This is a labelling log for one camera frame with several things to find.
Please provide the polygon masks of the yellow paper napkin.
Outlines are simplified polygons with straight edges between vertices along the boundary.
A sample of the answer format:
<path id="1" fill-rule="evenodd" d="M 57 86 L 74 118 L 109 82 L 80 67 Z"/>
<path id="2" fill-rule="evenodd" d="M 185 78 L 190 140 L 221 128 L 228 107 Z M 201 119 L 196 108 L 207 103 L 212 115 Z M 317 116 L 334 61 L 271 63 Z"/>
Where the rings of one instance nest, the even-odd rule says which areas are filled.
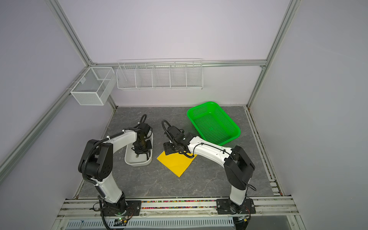
<path id="1" fill-rule="evenodd" d="M 157 160 L 173 172 L 177 177 L 181 177 L 182 174 L 187 170 L 196 155 L 192 154 L 193 158 L 188 158 L 183 154 L 174 153 L 166 155 L 163 151 L 157 158 Z"/>

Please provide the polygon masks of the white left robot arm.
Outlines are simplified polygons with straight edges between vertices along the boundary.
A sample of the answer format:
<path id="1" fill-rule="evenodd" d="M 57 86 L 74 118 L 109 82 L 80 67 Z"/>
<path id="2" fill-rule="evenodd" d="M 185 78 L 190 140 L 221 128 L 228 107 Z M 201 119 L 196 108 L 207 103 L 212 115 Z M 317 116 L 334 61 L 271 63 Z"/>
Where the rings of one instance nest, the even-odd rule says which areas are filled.
<path id="1" fill-rule="evenodd" d="M 117 205 L 124 199 L 112 174 L 116 152 L 125 149 L 124 161 L 133 167 L 147 166 L 152 161 L 153 131 L 146 119 L 144 114 L 135 126 L 101 140 L 89 140 L 86 144 L 78 171 L 106 203 Z"/>

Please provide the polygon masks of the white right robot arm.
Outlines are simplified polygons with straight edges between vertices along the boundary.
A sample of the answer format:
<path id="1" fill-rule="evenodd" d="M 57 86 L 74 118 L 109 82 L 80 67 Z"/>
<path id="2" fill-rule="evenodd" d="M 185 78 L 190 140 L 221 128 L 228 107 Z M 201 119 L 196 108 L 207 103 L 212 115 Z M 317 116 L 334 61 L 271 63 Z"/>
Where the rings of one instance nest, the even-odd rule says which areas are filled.
<path id="1" fill-rule="evenodd" d="M 193 159 L 196 155 L 202 156 L 224 168 L 231 185 L 231 204 L 241 206 L 248 189 L 256 191 L 256 188 L 250 185 L 255 165 L 242 147 L 236 145 L 234 148 L 228 148 L 216 145 L 195 134 L 185 133 L 166 120 L 162 121 L 162 128 L 164 135 L 169 139 L 163 144 L 166 155 L 178 153 L 188 159 Z"/>

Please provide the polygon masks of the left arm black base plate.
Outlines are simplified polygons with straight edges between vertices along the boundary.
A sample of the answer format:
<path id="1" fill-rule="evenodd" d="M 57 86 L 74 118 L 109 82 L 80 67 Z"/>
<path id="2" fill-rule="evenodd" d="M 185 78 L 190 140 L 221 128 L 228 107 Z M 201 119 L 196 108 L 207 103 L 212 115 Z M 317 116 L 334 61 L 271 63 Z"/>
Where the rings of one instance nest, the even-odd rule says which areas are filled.
<path id="1" fill-rule="evenodd" d="M 106 217 L 138 216 L 141 204 L 140 200 L 121 201 L 115 204 L 103 201 L 102 213 Z"/>

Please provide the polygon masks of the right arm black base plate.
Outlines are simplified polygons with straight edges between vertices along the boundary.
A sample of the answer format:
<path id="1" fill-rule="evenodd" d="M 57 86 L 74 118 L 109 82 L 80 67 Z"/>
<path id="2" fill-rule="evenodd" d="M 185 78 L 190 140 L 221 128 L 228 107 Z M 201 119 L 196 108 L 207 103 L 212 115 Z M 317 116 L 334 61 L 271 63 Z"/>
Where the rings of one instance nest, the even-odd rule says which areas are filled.
<path id="1" fill-rule="evenodd" d="M 235 215 L 235 214 L 255 214 L 254 201 L 249 197 L 246 197 L 241 205 L 237 205 L 229 198 L 217 199 L 216 210 L 220 215 Z"/>

